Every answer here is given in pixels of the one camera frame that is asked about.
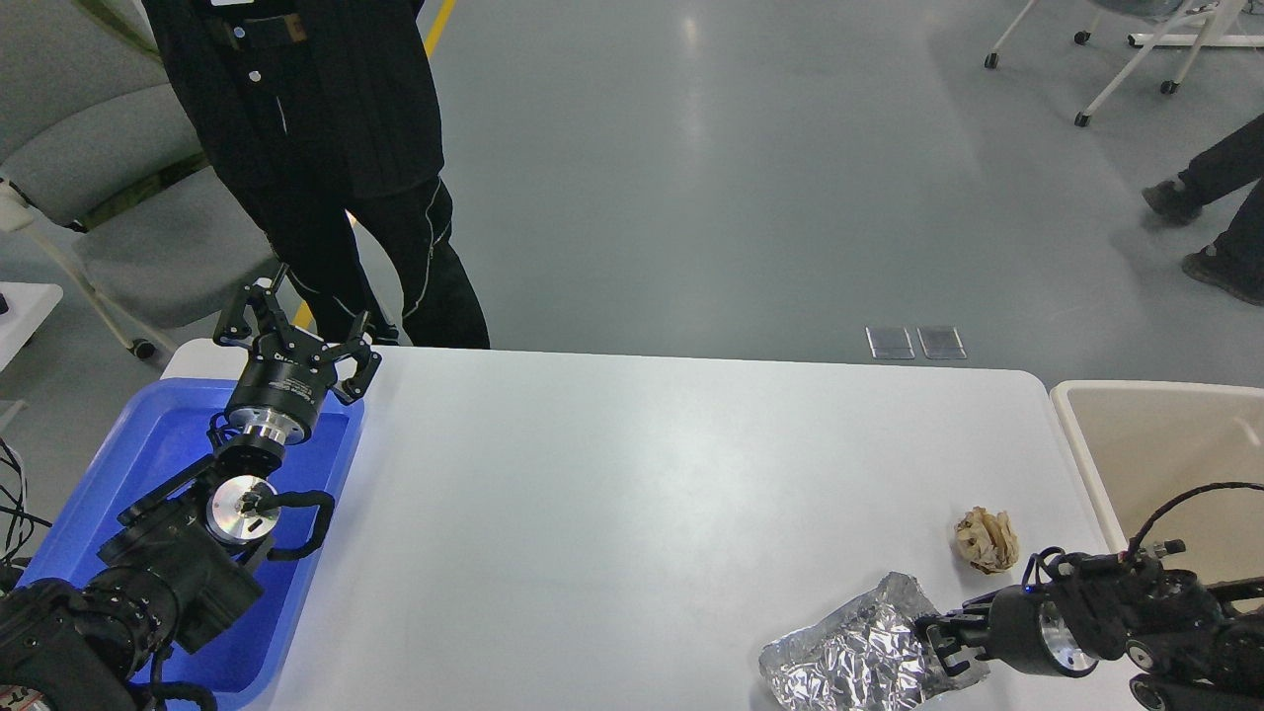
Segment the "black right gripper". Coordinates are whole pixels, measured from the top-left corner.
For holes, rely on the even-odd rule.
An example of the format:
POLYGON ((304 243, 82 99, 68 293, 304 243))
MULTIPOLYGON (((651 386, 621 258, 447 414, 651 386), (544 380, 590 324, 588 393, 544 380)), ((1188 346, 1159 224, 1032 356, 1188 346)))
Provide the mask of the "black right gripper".
POLYGON ((1082 678, 1098 660, 1088 657, 1050 598, 1006 587, 991 603, 962 603, 943 615, 921 615, 913 629, 949 678, 988 676, 983 657, 1031 676, 1082 678), (939 633, 930 633, 937 629, 939 633))

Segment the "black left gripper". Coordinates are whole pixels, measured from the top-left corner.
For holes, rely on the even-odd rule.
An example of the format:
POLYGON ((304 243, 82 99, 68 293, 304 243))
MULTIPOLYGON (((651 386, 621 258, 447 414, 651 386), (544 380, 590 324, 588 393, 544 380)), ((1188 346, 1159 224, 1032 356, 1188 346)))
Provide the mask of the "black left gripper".
POLYGON ((248 350, 246 366, 225 406, 228 428, 295 445, 312 436, 329 396, 351 405, 367 393, 382 356, 367 342, 369 312, 353 319, 348 338, 325 344, 289 323, 277 288, 289 275, 281 263, 233 294, 217 315, 214 343, 248 350))

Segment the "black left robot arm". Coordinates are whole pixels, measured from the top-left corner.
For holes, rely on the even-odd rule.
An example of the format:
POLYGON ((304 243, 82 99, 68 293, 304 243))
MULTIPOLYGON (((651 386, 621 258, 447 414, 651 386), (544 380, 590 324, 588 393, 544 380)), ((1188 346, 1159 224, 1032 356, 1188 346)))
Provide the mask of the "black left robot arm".
POLYGON ((265 595, 260 564, 322 547, 335 497, 281 492, 270 474, 312 436, 329 393, 344 405, 365 395, 382 356, 367 312, 337 344, 289 323, 276 297, 287 272, 240 288, 217 319, 215 342, 248 359, 209 419, 209 454, 118 514, 87 584, 40 578, 4 595, 5 710, 217 708, 204 684, 164 682, 164 662, 174 646, 198 652, 265 595))

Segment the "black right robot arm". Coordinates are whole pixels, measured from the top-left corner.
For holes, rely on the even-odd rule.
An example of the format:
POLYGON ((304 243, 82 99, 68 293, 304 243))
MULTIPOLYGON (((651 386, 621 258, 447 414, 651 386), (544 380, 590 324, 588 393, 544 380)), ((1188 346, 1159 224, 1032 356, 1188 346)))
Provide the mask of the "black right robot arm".
POLYGON ((1263 705, 1261 579, 1205 584, 1164 559, 1179 539, 1146 544, 1165 514, 1206 483, 1152 512, 1124 552, 1091 555, 1049 547, 1020 584, 969 598, 947 615, 916 617, 916 638, 949 676, 999 660, 1031 676, 1083 678, 1103 660, 1138 667, 1129 689, 1146 710, 1259 710, 1263 705))

